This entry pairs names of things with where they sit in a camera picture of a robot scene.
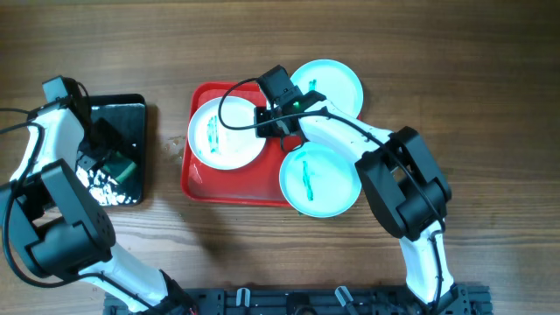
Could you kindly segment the green scrubbing sponge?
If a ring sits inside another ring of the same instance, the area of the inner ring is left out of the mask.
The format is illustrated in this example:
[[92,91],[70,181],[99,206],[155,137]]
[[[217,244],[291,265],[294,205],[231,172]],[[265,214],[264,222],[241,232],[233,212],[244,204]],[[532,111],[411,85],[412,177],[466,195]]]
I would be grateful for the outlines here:
[[121,184],[130,175],[132,175],[137,168],[137,164],[128,159],[109,160],[105,163],[102,169],[107,172],[111,178]]

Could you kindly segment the light blue plate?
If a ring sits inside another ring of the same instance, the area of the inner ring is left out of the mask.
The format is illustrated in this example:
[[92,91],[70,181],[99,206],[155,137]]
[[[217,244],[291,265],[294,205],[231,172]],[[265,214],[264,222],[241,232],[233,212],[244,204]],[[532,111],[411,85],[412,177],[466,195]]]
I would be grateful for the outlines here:
[[310,61],[290,79],[303,94],[316,90],[347,115],[357,118],[361,113],[364,92],[360,79],[350,67],[337,60]]
[[286,155],[279,185],[293,208],[314,218],[343,214],[361,194],[354,165],[318,143],[305,143]]

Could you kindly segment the white plate green smear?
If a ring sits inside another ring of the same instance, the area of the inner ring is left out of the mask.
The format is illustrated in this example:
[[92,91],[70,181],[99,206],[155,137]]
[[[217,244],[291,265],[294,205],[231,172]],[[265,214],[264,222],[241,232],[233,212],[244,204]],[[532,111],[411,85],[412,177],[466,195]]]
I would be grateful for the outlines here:
[[[262,152],[266,139],[253,129],[225,128],[218,117],[220,97],[204,103],[188,126],[188,143],[193,155],[204,165],[223,171],[242,168]],[[230,126],[250,125],[256,106],[241,97],[228,96],[221,108],[222,120]]]

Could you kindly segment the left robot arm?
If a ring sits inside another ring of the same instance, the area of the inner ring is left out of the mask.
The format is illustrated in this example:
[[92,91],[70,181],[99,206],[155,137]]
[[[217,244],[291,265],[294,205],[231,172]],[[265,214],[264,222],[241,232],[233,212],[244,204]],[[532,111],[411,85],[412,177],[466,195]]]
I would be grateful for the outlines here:
[[30,112],[22,164],[2,186],[3,253],[16,277],[54,289],[99,287],[130,312],[193,314],[197,306],[161,269],[116,242],[113,225],[75,174],[89,110],[79,96],[56,96]]

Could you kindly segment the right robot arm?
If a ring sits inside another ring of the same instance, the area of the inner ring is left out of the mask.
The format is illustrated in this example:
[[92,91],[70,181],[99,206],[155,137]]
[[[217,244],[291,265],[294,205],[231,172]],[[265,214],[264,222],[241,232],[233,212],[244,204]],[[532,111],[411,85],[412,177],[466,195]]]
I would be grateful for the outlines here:
[[255,112],[259,136],[301,134],[355,166],[374,217],[398,239],[406,285],[433,312],[443,307],[454,279],[445,259],[443,235],[452,190],[415,129],[379,129],[309,92]]

